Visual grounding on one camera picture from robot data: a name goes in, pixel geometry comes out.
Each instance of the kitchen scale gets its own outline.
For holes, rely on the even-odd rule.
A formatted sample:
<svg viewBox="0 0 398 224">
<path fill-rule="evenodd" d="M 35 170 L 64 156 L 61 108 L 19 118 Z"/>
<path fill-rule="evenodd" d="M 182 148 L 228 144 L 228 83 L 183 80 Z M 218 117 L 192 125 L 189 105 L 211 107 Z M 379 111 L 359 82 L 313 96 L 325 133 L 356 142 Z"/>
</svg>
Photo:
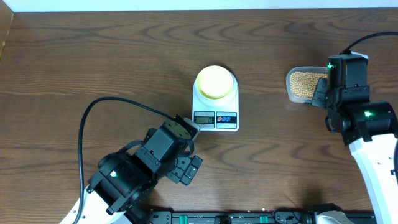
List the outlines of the kitchen scale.
<svg viewBox="0 0 398 224">
<path fill-rule="evenodd" d="M 193 84 L 192 121 L 200 131 L 239 129 L 239 87 L 230 71 L 213 65 L 198 74 Z"/>
</svg>

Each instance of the brown wooden tabletop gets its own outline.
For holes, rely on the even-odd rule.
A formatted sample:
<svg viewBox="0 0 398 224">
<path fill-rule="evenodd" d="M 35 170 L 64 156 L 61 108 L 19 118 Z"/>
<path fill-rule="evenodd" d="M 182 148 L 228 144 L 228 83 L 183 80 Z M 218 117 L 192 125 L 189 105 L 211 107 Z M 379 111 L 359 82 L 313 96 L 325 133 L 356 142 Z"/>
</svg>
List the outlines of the brown wooden tabletop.
<svg viewBox="0 0 398 224">
<path fill-rule="evenodd" d="M 238 79 L 240 129 L 202 132 L 189 187 L 162 179 L 148 204 L 174 210 L 272 210 L 335 203 L 371 210 L 364 180 L 326 111 L 292 103 L 285 77 L 325 66 L 352 41 L 396 30 L 398 9 L 17 13 L 0 61 L 0 222 L 55 223 L 78 198 L 77 137 L 88 104 L 122 96 L 190 117 L 208 65 Z M 398 108 L 396 37 L 367 40 L 372 100 Z M 84 134 L 85 181 L 98 161 L 163 117 L 102 102 Z"/>
</svg>

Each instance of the white wall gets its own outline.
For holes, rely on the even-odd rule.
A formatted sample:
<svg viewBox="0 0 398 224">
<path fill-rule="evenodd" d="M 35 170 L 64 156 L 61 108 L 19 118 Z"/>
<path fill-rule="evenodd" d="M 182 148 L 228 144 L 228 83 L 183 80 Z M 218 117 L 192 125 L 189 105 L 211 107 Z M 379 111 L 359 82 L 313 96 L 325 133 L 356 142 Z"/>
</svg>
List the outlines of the white wall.
<svg viewBox="0 0 398 224">
<path fill-rule="evenodd" d="M 14 12 L 398 7 L 398 0 L 3 0 Z"/>
</svg>

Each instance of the plastic container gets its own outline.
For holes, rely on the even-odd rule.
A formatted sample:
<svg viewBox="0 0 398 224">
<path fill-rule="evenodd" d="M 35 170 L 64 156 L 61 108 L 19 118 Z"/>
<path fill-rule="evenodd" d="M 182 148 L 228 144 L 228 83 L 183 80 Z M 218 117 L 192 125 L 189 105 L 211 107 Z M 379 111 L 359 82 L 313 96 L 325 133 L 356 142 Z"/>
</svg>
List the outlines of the plastic container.
<svg viewBox="0 0 398 224">
<path fill-rule="evenodd" d="M 291 71 L 286 75 L 287 95 L 289 96 L 289 99 L 291 100 L 291 102 L 293 102 L 293 103 L 311 103 L 312 98 L 299 97 L 293 93 L 292 86 L 290 85 L 290 76 L 294 72 L 312 72 L 312 73 L 327 74 L 328 68 L 327 67 L 313 67 L 313 66 L 295 67 L 295 68 L 291 69 Z"/>
</svg>

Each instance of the green led light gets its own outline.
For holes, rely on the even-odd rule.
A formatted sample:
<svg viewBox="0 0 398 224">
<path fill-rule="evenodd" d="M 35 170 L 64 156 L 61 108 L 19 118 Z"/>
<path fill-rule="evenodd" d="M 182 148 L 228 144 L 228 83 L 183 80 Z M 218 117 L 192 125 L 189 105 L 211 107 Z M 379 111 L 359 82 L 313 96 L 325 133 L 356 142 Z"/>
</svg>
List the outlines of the green led light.
<svg viewBox="0 0 398 224">
<path fill-rule="evenodd" d="M 117 176 L 118 176 L 118 174 L 115 171 L 112 171 L 111 177 L 117 177 Z"/>
</svg>

